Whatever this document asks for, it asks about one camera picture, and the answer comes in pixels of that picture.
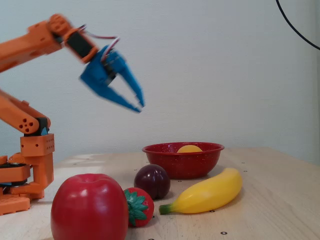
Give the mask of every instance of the wooden table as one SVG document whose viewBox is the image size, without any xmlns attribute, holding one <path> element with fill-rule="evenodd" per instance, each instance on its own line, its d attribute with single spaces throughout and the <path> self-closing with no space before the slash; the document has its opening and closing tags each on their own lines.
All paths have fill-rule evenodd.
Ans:
<svg viewBox="0 0 320 240">
<path fill-rule="evenodd" d="M 104 173 L 125 189 L 132 187 L 137 170 L 147 164 L 142 152 L 64 160 L 55 166 L 55 180 L 44 199 L 33 202 L 29 211 L 0 216 L 0 239 L 53 240 L 51 204 L 65 179 Z M 227 148 L 209 176 L 225 167 L 237 168 L 243 176 L 243 190 L 233 202 L 215 212 L 160 215 L 160 204 L 199 181 L 172 180 L 166 199 L 155 202 L 155 218 L 146 227 L 129 229 L 125 240 L 320 240 L 319 166 L 270 148 Z"/>
</svg>

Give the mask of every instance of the banana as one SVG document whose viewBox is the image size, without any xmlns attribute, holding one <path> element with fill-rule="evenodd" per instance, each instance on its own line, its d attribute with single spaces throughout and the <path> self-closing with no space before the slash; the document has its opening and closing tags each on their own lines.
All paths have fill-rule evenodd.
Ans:
<svg viewBox="0 0 320 240">
<path fill-rule="evenodd" d="M 225 168 L 220 174 L 198 182 L 171 204 L 161 205 L 161 215 L 168 213 L 196 214 L 220 208 L 231 202 L 241 191 L 242 177 L 235 168 Z"/>
</svg>

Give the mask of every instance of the purple plum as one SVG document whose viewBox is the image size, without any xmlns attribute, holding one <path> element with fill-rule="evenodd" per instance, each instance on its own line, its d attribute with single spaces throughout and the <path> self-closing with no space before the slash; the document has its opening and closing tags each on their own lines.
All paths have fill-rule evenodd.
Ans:
<svg viewBox="0 0 320 240">
<path fill-rule="evenodd" d="M 142 167 L 134 178 L 134 187 L 145 190 L 153 200 L 163 199 L 170 190 L 170 183 L 166 171 L 155 164 Z"/>
</svg>

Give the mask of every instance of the red bowl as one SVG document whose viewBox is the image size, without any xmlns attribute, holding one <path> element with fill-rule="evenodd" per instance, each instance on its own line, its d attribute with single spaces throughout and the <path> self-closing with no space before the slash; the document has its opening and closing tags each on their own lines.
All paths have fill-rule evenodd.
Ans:
<svg viewBox="0 0 320 240">
<path fill-rule="evenodd" d="M 202 151 L 177 153 L 185 145 L 196 145 Z M 142 151 L 149 163 L 163 167 L 171 179 L 196 179 L 216 166 L 224 148 L 211 142 L 168 142 L 145 146 Z"/>
</svg>

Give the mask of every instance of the strawberry leaves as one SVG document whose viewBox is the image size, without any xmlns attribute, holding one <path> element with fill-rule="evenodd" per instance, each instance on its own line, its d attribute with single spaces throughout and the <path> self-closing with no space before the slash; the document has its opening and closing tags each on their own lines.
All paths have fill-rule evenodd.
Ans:
<svg viewBox="0 0 320 240">
<path fill-rule="evenodd" d="M 130 193 L 127 189 L 124 191 L 124 195 L 128 203 L 129 222 L 133 226 L 136 226 L 136 220 L 146 220 L 147 216 L 143 211 L 148 209 L 148 206 L 142 204 L 146 198 L 144 196 L 138 196 L 136 191 Z"/>
</svg>

